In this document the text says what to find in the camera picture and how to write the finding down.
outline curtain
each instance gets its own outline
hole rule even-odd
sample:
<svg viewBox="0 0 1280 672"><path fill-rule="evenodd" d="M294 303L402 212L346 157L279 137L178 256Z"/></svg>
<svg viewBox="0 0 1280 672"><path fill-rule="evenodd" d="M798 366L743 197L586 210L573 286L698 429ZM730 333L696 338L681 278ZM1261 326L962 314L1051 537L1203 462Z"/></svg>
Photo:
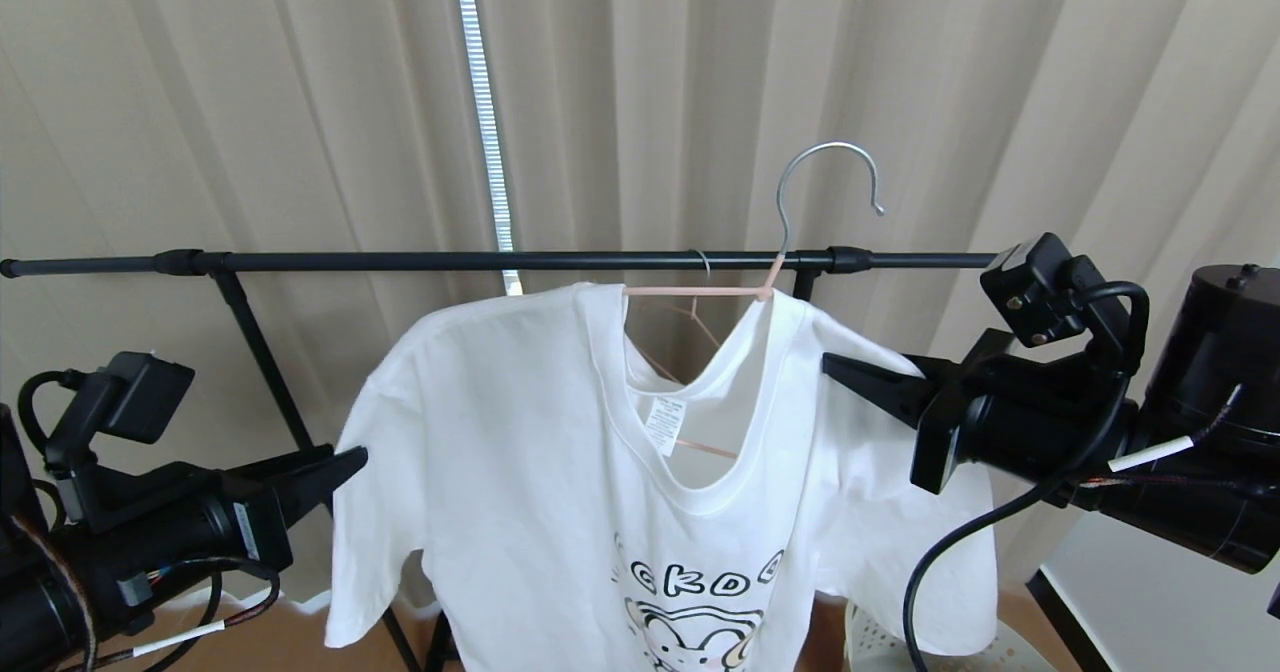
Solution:
<svg viewBox="0 0 1280 672"><path fill-rule="evenodd" d="M457 0L0 0L5 257L493 250ZM243 275L317 443L431 308L490 275ZM3 398L33 372L155 349L196 381L154 448L104 463L232 467L293 449L215 285L32 276L3 289ZM69 394L42 390L51 426ZM328 588L324 511L285 590Z"/></svg>
<svg viewBox="0 0 1280 672"><path fill-rule="evenodd" d="M1280 0L479 6L517 247L776 250L782 166L851 140L879 165L888 216L859 161L822 154L792 177L795 248L996 252L1052 230L1151 292L1148 371L1194 268L1280 252ZM911 353L956 358L1002 326L975 271L827 276L814 302ZM733 311L708 316L723 330ZM680 367L672 339L650 352ZM998 497L1021 489L997 477ZM1004 525L1006 581L1071 518Z"/></svg>

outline white care label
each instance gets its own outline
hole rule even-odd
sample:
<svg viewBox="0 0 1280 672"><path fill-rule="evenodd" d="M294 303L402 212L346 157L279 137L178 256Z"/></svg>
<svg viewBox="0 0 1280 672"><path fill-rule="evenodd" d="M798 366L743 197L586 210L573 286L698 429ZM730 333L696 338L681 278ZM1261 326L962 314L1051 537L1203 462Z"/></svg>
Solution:
<svg viewBox="0 0 1280 672"><path fill-rule="evenodd" d="M663 457L671 457L676 449L676 438L680 436L680 428L685 424L684 399L671 399L658 397L649 408L649 419L644 422L644 429L649 433L649 439Z"/></svg>

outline wooden floor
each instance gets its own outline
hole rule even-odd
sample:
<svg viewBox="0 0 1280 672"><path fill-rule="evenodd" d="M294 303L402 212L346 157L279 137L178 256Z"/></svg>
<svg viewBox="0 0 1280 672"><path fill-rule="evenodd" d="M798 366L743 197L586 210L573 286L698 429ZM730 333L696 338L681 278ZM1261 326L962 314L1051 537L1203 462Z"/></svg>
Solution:
<svg viewBox="0 0 1280 672"><path fill-rule="evenodd" d="M106 652L151 641L196 626L200 612L200 608L163 612L151 630L132 640L111 640L106 645ZM1006 625L1030 641L1060 672L1080 672L1079 666L1071 659L1066 646L1029 595L1001 595L1000 616ZM417 658L422 659L434 621L419 621L408 614L398 617ZM842 605L814 604L809 637L805 641L796 672L841 671L844 668L844 637ZM308 616L292 604L279 604L260 618L202 640L173 669L175 672L223 672L228 669L237 672L260 669L399 672L403 669L403 663L381 626L370 631L365 640L340 650L325 649L323 639L323 612ZM113 668L119 669L119 672L141 672L160 654L120 663ZM448 672L463 672L462 666L453 663L448 667Z"/></svg>

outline shirt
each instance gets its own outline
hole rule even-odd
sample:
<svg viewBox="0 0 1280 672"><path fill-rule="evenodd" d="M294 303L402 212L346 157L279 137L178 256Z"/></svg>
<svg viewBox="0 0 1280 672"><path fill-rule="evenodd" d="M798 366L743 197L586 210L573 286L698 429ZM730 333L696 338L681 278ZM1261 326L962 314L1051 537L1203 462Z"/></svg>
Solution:
<svg viewBox="0 0 1280 672"><path fill-rule="evenodd" d="M338 445L369 463L334 494L326 645L365 635L416 549L467 672L791 669L815 591L901 635L911 568L991 508L987 472L914 488L914 431L820 358L919 371L776 292L675 385L630 353L626 300L586 283L484 300L398 340ZM737 458L668 458L671 431ZM989 530L933 566L915 614L927 652L987 646Z"/></svg>

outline cartoon face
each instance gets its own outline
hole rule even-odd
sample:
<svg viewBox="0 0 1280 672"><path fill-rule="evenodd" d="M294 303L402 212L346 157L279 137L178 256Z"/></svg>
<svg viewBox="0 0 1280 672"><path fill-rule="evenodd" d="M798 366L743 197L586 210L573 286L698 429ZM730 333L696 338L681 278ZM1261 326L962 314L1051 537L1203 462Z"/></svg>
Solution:
<svg viewBox="0 0 1280 672"><path fill-rule="evenodd" d="M700 605L667 612L645 602L627 599L634 631L645 639L645 655L663 672L732 672L746 660L763 613L726 612Z"/></svg>

